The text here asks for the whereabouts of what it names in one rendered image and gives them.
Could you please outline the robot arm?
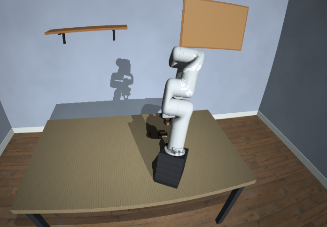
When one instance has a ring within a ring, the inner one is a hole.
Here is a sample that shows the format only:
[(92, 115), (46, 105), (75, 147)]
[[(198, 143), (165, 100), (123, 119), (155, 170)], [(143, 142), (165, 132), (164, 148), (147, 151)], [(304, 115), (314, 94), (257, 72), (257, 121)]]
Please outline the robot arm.
[(175, 78), (166, 81), (161, 107), (163, 114), (177, 116), (171, 124), (168, 146), (164, 147), (170, 155), (181, 156), (185, 153), (184, 143), (194, 109), (193, 103), (186, 99), (194, 94), (203, 62), (204, 53), (193, 48), (175, 46), (170, 55), (169, 66), (177, 68), (177, 73)]

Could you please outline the brown shallow tray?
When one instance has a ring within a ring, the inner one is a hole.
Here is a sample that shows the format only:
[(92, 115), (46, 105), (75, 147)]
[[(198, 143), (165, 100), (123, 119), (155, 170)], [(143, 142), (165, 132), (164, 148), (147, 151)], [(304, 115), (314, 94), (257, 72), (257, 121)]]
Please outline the brown shallow tray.
[(158, 137), (168, 137), (167, 132), (157, 132)]

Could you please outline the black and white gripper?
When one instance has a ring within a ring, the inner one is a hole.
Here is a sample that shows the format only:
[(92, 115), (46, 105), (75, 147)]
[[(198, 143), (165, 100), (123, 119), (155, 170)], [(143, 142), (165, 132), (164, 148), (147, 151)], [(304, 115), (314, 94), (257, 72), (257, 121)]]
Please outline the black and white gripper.
[(164, 120), (164, 124), (166, 124), (166, 118), (170, 118), (170, 125), (171, 125), (172, 120), (173, 120), (176, 116), (165, 115), (165, 114), (161, 113), (159, 117), (162, 118), (162, 119)]

